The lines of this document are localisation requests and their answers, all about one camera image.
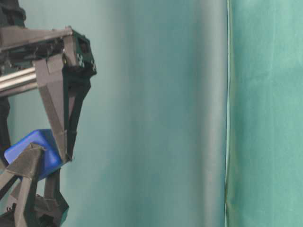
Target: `teal fabric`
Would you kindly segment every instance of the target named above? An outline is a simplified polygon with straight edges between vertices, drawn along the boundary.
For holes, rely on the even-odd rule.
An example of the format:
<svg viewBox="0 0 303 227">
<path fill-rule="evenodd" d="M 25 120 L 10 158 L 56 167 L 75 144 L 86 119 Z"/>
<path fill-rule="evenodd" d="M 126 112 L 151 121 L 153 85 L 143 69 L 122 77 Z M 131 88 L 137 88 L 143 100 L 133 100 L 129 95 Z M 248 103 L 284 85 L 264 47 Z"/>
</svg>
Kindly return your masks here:
<svg viewBox="0 0 303 227">
<path fill-rule="evenodd" d="M 303 225 L 302 7 L 230 1 L 229 227 Z"/>
<path fill-rule="evenodd" d="M 30 28 L 71 25 L 84 33 L 98 67 L 82 109 L 75 160 L 62 169 L 61 190 L 71 207 L 63 226 L 222 226 L 225 1 L 20 5 Z M 49 127 L 37 91 L 10 101 L 13 142 Z"/>
</svg>

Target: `blue object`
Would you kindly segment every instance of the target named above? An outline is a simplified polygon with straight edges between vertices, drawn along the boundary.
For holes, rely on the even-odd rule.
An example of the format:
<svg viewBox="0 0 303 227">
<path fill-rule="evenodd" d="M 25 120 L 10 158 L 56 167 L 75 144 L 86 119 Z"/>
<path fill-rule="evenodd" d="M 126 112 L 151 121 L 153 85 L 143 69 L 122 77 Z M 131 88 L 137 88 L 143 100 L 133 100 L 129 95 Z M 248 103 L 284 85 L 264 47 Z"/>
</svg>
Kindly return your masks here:
<svg viewBox="0 0 303 227">
<path fill-rule="evenodd" d="M 4 157 L 8 163 L 11 164 L 30 143 L 36 143 L 45 148 L 39 180 L 44 179 L 62 166 L 62 161 L 51 129 L 35 130 L 7 149 L 4 152 Z"/>
</svg>

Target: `green curtain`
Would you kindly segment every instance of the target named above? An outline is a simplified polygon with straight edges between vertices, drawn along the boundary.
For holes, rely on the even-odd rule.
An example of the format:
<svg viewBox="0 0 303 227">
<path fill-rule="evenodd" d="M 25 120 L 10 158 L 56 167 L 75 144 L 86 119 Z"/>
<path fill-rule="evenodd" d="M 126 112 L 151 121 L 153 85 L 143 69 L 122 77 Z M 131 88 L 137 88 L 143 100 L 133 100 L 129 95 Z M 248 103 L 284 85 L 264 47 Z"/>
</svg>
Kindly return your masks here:
<svg viewBox="0 0 303 227">
<path fill-rule="evenodd" d="M 303 225 L 302 7 L 230 0 L 229 227 Z"/>
<path fill-rule="evenodd" d="M 70 205 L 65 227 L 222 226 L 223 3 L 20 0 L 27 27 L 70 25 L 85 34 L 98 67 L 80 117 L 75 160 L 62 168 L 61 190 Z M 49 128 L 37 91 L 10 101 L 13 142 Z"/>
<path fill-rule="evenodd" d="M 20 5 L 29 28 L 85 34 L 98 67 L 62 168 L 64 226 L 303 224 L 303 3 Z M 37 91 L 10 101 L 13 142 L 49 128 Z"/>
</svg>

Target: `silver rod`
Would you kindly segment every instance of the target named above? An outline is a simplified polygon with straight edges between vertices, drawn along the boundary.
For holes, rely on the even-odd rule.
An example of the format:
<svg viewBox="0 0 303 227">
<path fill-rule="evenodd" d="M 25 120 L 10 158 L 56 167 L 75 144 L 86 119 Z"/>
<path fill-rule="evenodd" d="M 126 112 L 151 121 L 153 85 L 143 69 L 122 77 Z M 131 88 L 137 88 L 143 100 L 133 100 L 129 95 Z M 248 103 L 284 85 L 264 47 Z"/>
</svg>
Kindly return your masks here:
<svg viewBox="0 0 303 227">
<path fill-rule="evenodd" d="M 34 67 L 0 77 L 0 97 L 15 95 L 37 88 Z"/>
</svg>

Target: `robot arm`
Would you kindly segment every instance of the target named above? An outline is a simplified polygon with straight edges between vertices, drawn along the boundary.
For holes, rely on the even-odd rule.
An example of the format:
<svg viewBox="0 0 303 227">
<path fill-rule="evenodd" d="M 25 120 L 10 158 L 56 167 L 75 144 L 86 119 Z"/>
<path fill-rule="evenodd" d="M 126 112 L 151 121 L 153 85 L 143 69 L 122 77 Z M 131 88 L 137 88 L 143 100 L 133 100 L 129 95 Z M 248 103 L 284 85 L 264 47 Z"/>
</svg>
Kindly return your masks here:
<svg viewBox="0 0 303 227">
<path fill-rule="evenodd" d="M 85 36 L 71 27 L 27 29 L 25 19 L 18 0 L 0 0 L 0 199 L 22 177 L 0 226 L 59 227 L 68 209 L 59 189 L 60 167 L 72 160 L 82 102 L 96 65 Z M 8 97 L 32 89 L 39 90 L 51 130 L 33 132 L 11 146 Z M 48 157 L 60 161 L 54 164 Z M 44 196 L 36 196 L 36 184 L 44 177 Z"/>
</svg>

